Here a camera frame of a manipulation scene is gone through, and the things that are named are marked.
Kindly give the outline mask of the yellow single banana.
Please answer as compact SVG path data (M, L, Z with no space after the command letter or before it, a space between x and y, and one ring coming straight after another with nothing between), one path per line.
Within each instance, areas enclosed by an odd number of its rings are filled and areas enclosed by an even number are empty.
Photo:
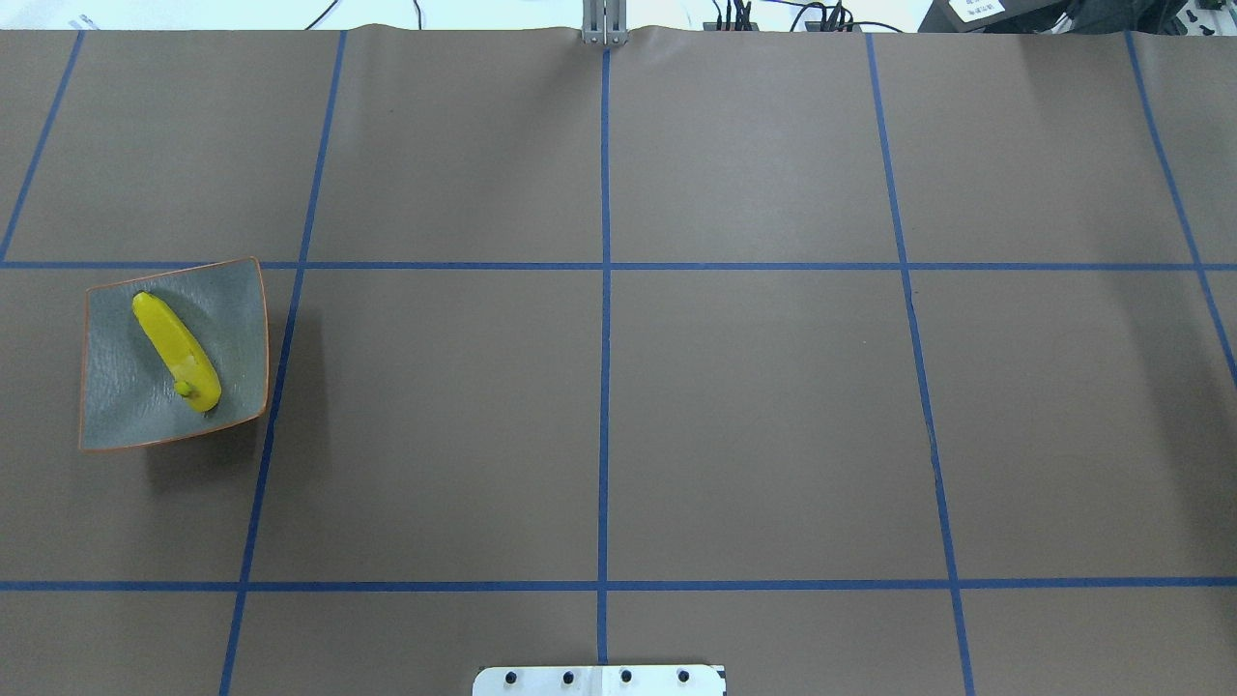
M174 309L151 292L137 292L131 312L173 382L173 392L195 413L219 405L221 382L197 336Z

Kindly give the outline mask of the grey square plate orange rim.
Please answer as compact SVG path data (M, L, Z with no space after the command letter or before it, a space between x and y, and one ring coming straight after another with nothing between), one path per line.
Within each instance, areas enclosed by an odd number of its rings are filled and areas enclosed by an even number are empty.
M87 291L78 444L145 448L254 422L271 384L259 260Z

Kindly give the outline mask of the brown paper table mat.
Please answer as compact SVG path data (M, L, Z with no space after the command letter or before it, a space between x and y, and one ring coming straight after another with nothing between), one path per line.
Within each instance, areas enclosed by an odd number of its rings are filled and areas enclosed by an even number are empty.
M78 444L255 257L267 409ZM1235 692L1235 40L2 35L2 692Z

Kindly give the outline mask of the aluminium frame post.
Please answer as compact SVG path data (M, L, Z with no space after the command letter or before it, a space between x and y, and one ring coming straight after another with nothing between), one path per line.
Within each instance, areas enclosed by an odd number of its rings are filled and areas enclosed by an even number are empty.
M628 2L626 0L584 0L581 2L581 43L593 47L618 47L628 41Z

